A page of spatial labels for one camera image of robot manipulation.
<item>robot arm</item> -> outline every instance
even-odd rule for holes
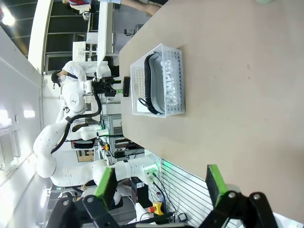
[[[76,132],[70,132],[67,136],[68,141],[74,141],[82,139],[84,141],[96,139],[98,137],[102,137],[103,135],[108,135],[109,130],[101,130],[100,126],[94,127],[94,126],[88,126],[88,127],[82,127]]]
[[[70,109],[69,113],[57,123],[45,127],[34,142],[34,152],[38,157],[37,173],[43,178],[50,177],[57,186],[82,185],[90,180],[94,180],[96,184],[99,184],[107,167],[103,160],[98,160],[83,166],[60,168],[57,167],[56,159],[51,154],[54,147],[63,137],[66,127],[69,125],[69,120],[75,115],[81,115],[86,111],[83,98],[85,94],[92,94],[92,81],[65,84],[62,89],[62,96]],[[77,134],[79,134],[77,137],[86,139],[81,132]],[[93,132],[91,137],[96,137],[96,133]],[[113,167],[118,181],[137,176],[146,184],[149,184],[149,178],[146,176],[147,169],[156,171],[155,163],[153,155],[149,155],[128,162],[119,161]]]

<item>table surface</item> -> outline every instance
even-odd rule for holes
[[[304,222],[304,1],[171,0],[120,52],[120,74],[163,43],[182,51],[185,114],[132,115],[125,137],[205,179],[217,164],[243,194]]]

